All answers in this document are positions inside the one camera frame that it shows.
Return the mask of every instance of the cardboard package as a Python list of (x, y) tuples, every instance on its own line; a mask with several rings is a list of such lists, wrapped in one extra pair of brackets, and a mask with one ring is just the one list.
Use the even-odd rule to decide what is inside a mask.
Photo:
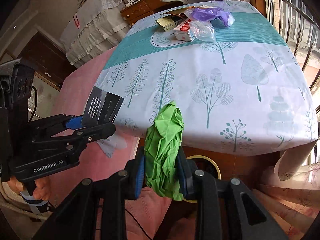
[(189, 22), (191, 22), (191, 20), (187, 19), (173, 29), (177, 40), (193, 41), (195, 39), (193, 32), (190, 30)]
[(169, 16), (157, 19), (156, 23), (158, 23), (167, 32), (169, 30), (172, 30), (176, 26), (178, 26), (185, 19), (186, 18), (181, 18), (176, 15), (169, 15)]

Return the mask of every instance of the screw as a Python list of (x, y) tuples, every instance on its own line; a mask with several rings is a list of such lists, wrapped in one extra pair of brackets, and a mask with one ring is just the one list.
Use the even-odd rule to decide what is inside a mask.
[(203, 170), (196, 170), (195, 174), (199, 177), (202, 177), (204, 175), (204, 171)]
[(240, 180), (239, 179), (231, 179), (231, 183), (233, 185), (239, 185), (240, 184)]
[(126, 170), (120, 170), (120, 171), (118, 172), (118, 175), (121, 176), (121, 177), (125, 177), (125, 176), (128, 175), (128, 172), (127, 172)]
[(84, 186), (88, 186), (88, 185), (91, 184), (91, 182), (92, 182), (91, 179), (83, 179), (81, 183), (82, 183), (82, 185), (84, 185)]

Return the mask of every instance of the teal stripe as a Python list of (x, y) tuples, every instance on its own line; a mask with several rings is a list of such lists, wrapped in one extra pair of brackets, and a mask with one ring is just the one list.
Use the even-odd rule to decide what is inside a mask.
[[(216, 31), (217, 42), (247, 41), (287, 45), (281, 35), (262, 14), (233, 12), (232, 15), (235, 18), (235, 22), (229, 28), (226, 28), (220, 20), (212, 21), (212, 25)], [(125, 37), (113, 52), (104, 69), (133, 58), (142, 57), (166, 49), (205, 43), (205, 41), (195, 39), (193, 42), (186, 42), (178, 44), (177, 46), (154, 47), (151, 45), (150, 39), (158, 28), (159, 27), (156, 25)]]

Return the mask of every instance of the purple plastic bag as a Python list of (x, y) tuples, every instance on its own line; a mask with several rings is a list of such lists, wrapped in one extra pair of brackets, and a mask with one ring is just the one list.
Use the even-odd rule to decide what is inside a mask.
[(206, 22), (219, 19), (223, 22), (225, 27), (230, 27), (235, 21), (230, 12), (225, 12), (220, 7), (187, 9), (184, 14), (193, 21), (198, 20)]

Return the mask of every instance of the tablecloth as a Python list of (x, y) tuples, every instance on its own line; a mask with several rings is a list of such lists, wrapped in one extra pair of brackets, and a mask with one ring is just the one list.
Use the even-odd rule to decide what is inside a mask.
[(96, 82), (124, 97), (115, 123), (144, 137), (175, 100), (187, 146), (258, 155), (317, 140), (310, 90), (274, 27), (247, 2), (194, 5), (202, 4), (235, 18), (230, 28), (212, 21), (216, 42), (176, 40), (155, 23), (163, 12), (138, 21), (121, 41)]

